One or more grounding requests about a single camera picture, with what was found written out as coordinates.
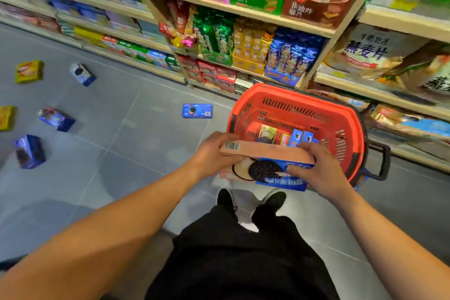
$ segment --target person's right hand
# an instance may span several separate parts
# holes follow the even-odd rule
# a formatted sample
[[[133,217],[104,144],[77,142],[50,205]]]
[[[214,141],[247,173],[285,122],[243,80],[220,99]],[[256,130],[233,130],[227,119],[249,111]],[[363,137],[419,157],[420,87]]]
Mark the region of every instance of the person's right hand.
[[[338,160],[323,144],[302,142],[297,147],[315,157],[315,166],[304,169],[291,165],[287,168],[288,173],[305,180],[309,184],[308,187],[332,202],[348,190],[353,191]]]

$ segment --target black shoe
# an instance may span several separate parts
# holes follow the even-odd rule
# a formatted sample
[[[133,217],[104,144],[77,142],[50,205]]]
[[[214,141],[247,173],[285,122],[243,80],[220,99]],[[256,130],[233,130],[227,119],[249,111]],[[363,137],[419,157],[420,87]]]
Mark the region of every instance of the black shoe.
[[[232,209],[233,212],[236,212],[238,209],[238,207],[233,204],[231,192],[226,188],[219,191],[219,195],[217,195],[217,205],[223,205],[228,209]]]
[[[281,189],[276,188],[270,191],[261,201],[261,205],[265,204],[272,208],[276,213],[284,204],[286,194]]]

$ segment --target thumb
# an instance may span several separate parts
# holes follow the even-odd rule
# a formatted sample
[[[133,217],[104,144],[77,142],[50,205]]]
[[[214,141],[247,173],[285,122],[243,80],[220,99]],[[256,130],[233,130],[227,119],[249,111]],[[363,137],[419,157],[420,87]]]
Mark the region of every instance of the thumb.
[[[293,176],[296,176],[298,178],[301,178],[305,180],[307,183],[310,183],[310,179],[312,179],[312,170],[311,169],[304,169],[303,167],[289,165],[286,168],[286,172],[289,174],[292,174]]]
[[[233,154],[233,155],[222,155],[221,165],[222,167],[232,166],[239,164],[244,159],[243,155]]]

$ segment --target shopping basket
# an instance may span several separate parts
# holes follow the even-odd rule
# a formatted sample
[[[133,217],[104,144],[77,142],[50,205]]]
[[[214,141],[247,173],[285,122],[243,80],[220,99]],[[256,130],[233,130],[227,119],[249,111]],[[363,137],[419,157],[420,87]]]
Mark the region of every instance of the shopping basket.
[[[294,129],[314,133],[314,138],[328,145],[353,186],[365,176],[377,180],[387,178],[391,148],[367,138],[362,118],[350,105],[289,87],[258,83],[234,105],[228,132],[239,135],[241,140],[256,141],[263,124],[277,128],[276,144],[283,134],[291,135]],[[383,153],[379,174],[364,168],[369,145],[379,147]]]

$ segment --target hand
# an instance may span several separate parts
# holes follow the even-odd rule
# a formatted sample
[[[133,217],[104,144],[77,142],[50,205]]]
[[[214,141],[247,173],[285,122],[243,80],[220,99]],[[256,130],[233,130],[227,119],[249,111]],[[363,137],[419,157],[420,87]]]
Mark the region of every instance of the hand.
[[[219,151],[223,143],[233,140],[239,140],[239,137],[231,133],[214,132],[200,144],[197,152],[187,162],[196,171],[199,180],[242,161],[242,155],[222,155]]]
[[[337,201],[348,190],[353,191],[338,160],[322,144],[302,142],[297,147],[315,157],[315,166],[304,169],[291,165],[287,168],[288,173],[305,180],[309,187],[331,202]]]

